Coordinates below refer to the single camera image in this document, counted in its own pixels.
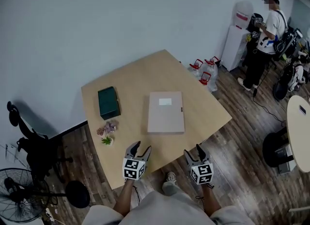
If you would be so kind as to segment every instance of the white label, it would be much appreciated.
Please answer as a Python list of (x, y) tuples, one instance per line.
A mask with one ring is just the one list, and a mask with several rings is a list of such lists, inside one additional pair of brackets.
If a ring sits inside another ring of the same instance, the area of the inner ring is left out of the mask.
[(171, 105), (172, 100), (171, 99), (159, 99), (159, 105)]

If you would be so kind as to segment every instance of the black office chair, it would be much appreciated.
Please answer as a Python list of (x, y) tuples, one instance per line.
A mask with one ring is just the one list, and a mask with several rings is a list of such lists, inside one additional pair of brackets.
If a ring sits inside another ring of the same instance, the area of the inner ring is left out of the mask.
[(54, 171), (61, 181), (64, 183), (64, 179), (60, 176), (58, 164), (60, 162), (73, 162), (70, 158), (58, 158), (57, 148), (62, 144), (61, 140), (51, 141), (47, 135), (40, 136), (34, 129), (32, 132), (27, 127), (23, 119), (20, 117), (19, 111), (15, 105), (10, 101), (7, 104), (7, 109), (10, 112), (10, 123), (17, 127), (19, 125), (20, 131), (26, 138), (21, 138), (17, 141), (18, 148), (27, 152), (27, 162), (31, 168), (33, 174), (40, 180), (44, 179), (45, 175), (49, 176), (49, 170), (54, 168)]
[(277, 133), (270, 133), (263, 141), (263, 158), (270, 167), (278, 167), (279, 165), (292, 161), (292, 155), (279, 155), (278, 150), (289, 143), (289, 139), (282, 139), (281, 136), (287, 133), (286, 127)]

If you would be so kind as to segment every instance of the light wood tabletop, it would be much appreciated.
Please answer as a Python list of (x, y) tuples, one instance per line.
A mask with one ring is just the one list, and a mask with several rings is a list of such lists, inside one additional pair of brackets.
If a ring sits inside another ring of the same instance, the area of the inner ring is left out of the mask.
[[(96, 130), (106, 121), (99, 115), (98, 91), (116, 89), (121, 115), (112, 146), (103, 145)], [(149, 95), (153, 91), (181, 91), (185, 133), (147, 133)], [(116, 69), (82, 87), (83, 105), (101, 166), (112, 189), (124, 184), (122, 164), (129, 145), (141, 141), (137, 155), (151, 145), (146, 172), (153, 172), (174, 161), (183, 150), (190, 150), (225, 125), (231, 116), (177, 59), (162, 50)]]
[[(302, 113), (299, 106), (306, 110)], [(302, 97), (295, 95), (287, 105), (287, 133), (294, 160), (303, 172), (310, 172), (310, 105)]]

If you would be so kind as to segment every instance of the round white table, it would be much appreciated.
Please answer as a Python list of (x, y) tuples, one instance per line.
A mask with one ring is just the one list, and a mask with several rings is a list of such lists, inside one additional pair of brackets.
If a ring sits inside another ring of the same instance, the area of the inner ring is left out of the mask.
[[(270, 133), (263, 142), (263, 157), (270, 167), (295, 160), (302, 172), (310, 172), (310, 105), (300, 96), (290, 98), (287, 106), (287, 126)], [(279, 156), (278, 150), (290, 144), (292, 155)]]
[(302, 172), (310, 172), (310, 105), (297, 95), (290, 98), (287, 106), (287, 134), (297, 166)]

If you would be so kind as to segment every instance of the sneaker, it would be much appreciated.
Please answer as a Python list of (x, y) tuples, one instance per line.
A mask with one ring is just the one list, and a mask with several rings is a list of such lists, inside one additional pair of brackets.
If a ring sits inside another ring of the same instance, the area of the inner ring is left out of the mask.
[(243, 85), (243, 79), (242, 79), (242, 78), (238, 78), (237, 80), (238, 80), (238, 83), (239, 83), (241, 86), (243, 86), (243, 88), (244, 88), (245, 90), (247, 90), (247, 91), (250, 91), (250, 90), (251, 90), (250, 88), (246, 88), (246, 87)]
[(167, 174), (166, 181), (173, 181), (174, 183), (176, 182), (176, 175), (174, 172), (169, 172)]

